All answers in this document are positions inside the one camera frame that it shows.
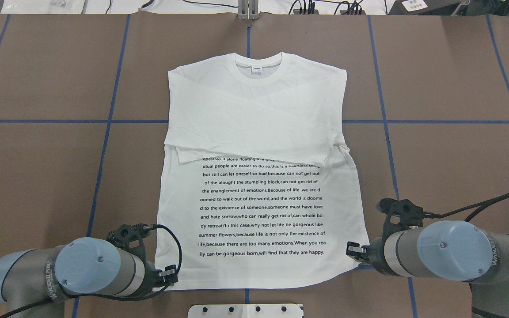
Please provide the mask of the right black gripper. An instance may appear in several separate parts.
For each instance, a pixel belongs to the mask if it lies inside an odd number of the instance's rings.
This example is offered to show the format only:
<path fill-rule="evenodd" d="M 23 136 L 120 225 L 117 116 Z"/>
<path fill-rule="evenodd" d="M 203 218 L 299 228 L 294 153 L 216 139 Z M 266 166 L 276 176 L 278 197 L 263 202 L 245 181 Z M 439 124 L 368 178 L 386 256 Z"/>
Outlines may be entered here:
<path fill-rule="evenodd" d="M 350 258 L 364 258 L 376 270 L 384 270 L 384 244 L 382 240 L 374 240 L 372 243 L 361 246 L 357 242 L 348 241 L 346 255 Z"/>

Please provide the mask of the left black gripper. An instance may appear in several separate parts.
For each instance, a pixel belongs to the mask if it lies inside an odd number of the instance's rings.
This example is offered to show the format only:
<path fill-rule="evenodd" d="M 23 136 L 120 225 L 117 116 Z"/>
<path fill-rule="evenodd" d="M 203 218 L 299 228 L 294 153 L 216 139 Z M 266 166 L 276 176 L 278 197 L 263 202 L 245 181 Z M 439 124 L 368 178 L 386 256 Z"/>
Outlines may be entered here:
<path fill-rule="evenodd" d="M 153 293 L 153 290 L 160 288 L 157 292 L 164 291 L 171 284 L 177 283 L 179 268 L 176 264 L 166 266 L 164 270 L 157 269 L 147 261 L 147 293 Z"/>

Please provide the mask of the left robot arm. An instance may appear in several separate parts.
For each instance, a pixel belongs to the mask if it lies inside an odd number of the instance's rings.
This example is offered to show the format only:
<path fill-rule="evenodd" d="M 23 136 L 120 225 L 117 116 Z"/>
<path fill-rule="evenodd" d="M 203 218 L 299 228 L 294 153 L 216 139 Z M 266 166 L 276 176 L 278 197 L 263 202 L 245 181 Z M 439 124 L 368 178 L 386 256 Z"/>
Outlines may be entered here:
<path fill-rule="evenodd" d="M 180 264 L 155 269 L 135 253 L 83 237 L 0 258 L 0 302 L 7 305 L 6 318 L 61 318 L 64 303 L 71 299 L 153 298 L 178 281 L 179 269 Z"/>

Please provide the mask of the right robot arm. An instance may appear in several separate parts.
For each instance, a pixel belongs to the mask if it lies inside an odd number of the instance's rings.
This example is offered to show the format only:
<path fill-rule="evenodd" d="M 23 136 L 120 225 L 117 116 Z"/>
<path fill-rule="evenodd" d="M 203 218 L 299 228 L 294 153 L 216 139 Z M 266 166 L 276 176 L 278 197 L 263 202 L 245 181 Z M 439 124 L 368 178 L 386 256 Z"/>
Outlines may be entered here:
<path fill-rule="evenodd" d="M 387 276 L 469 284 L 473 318 L 509 318 L 509 234 L 464 221 L 396 229 L 372 243 L 348 242 L 346 254 Z"/>

